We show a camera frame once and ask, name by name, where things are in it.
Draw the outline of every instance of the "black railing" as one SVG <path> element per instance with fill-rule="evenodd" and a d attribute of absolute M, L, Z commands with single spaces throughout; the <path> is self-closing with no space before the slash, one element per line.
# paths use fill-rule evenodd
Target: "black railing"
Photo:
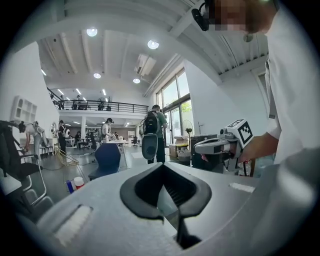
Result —
<path fill-rule="evenodd" d="M 147 114 L 148 106 L 121 102 L 105 102 L 99 100 L 62 100 L 48 88 L 54 106 L 58 110 L 94 110 Z"/>

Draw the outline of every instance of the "doorway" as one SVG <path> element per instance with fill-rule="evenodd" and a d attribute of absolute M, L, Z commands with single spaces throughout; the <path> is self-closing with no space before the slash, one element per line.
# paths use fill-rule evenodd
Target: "doorway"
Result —
<path fill-rule="evenodd" d="M 176 107 L 164 113 L 168 122 L 168 127 L 165 129 L 165 145 L 169 147 L 170 144 L 175 143 L 175 136 L 181 135 L 181 120 L 180 109 Z"/>

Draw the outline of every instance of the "ceiling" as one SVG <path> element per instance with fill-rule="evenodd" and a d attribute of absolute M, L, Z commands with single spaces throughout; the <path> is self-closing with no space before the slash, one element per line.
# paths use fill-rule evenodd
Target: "ceiling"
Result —
<path fill-rule="evenodd" d="M 267 38 L 254 34 L 245 42 L 243 32 L 203 32 L 191 10 L 203 0 L 53 0 L 36 12 L 17 35 L 20 49 L 37 41 L 49 88 L 100 88 L 147 90 L 164 76 L 161 72 L 176 53 L 191 61 L 216 84 L 221 74 L 268 53 Z M 97 28 L 88 37 L 85 29 Z M 159 43 L 157 50 L 148 40 Z M 133 84 L 139 54 L 156 59 L 147 81 Z M 93 73 L 99 72 L 98 82 Z"/>
<path fill-rule="evenodd" d="M 65 124 L 71 125 L 73 127 L 79 127 L 81 126 L 81 122 L 82 122 L 82 117 L 81 116 L 63 116 L 62 120 Z M 140 122 L 142 121 L 139 119 L 125 119 L 125 118 L 112 118 L 114 124 L 112 124 L 111 126 L 113 127 L 125 127 L 125 125 L 127 125 L 127 123 L 129 123 L 128 127 L 135 127 L 135 125 L 140 124 Z M 102 122 L 105 122 L 106 118 L 102 118 L 102 117 L 87 117 L 86 118 L 86 122 L 85 124 L 89 127 L 95 127 L 95 126 L 102 126 Z"/>

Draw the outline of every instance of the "black backpack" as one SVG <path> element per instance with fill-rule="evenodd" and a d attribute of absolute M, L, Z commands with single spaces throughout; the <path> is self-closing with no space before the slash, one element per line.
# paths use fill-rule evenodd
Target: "black backpack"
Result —
<path fill-rule="evenodd" d="M 156 134 L 160 130 L 159 117 L 156 112 L 149 111 L 144 123 L 143 123 L 144 134 Z"/>

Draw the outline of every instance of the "white shirt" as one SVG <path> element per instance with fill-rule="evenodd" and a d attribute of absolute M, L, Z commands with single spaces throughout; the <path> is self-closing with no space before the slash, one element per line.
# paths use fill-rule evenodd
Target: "white shirt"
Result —
<path fill-rule="evenodd" d="M 281 7 L 266 34 L 269 58 L 265 78 L 276 117 L 267 132 L 279 139 L 275 164 L 305 148 L 320 147 L 318 54 L 291 14 Z"/>

